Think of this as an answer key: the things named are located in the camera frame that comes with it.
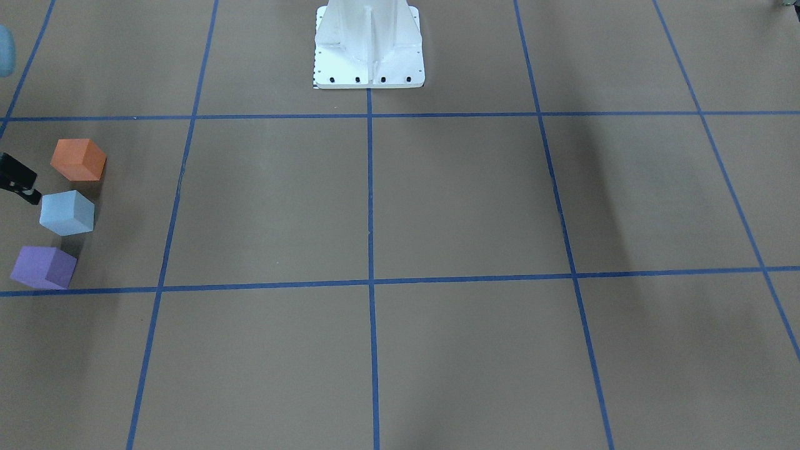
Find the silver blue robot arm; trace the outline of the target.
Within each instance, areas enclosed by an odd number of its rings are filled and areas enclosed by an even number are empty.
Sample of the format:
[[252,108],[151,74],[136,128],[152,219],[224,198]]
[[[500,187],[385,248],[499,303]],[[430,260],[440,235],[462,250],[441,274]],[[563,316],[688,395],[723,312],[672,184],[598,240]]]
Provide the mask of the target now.
[[[1,76],[11,76],[16,68],[16,45],[11,31],[1,26]],[[1,154],[1,188],[17,194],[31,205],[38,205],[42,194],[34,188],[38,174],[6,152]]]

